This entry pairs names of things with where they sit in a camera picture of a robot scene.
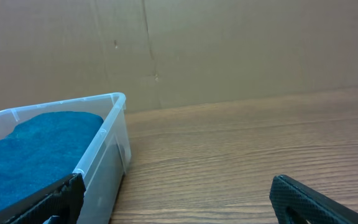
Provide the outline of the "blue denim jeans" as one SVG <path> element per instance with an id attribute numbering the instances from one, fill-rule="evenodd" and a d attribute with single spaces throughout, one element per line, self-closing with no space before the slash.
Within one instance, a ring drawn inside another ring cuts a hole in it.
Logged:
<path id="1" fill-rule="evenodd" d="M 0 140 L 0 211 L 71 174 L 103 122 L 62 111 L 17 125 Z"/>

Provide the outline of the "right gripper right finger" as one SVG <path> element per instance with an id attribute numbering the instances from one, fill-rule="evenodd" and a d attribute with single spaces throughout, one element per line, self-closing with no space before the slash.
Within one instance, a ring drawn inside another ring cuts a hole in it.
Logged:
<path id="1" fill-rule="evenodd" d="M 273 178 L 269 199 L 279 224 L 358 224 L 358 213 L 287 175 Z"/>

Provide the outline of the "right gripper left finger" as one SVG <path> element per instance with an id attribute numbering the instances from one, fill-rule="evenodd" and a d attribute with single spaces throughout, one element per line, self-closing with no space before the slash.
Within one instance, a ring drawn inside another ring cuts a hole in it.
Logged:
<path id="1" fill-rule="evenodd" d="M 80 173 L 72 173 L 0 211 L 0 224 L 76 224 L 86 187 Z"/>

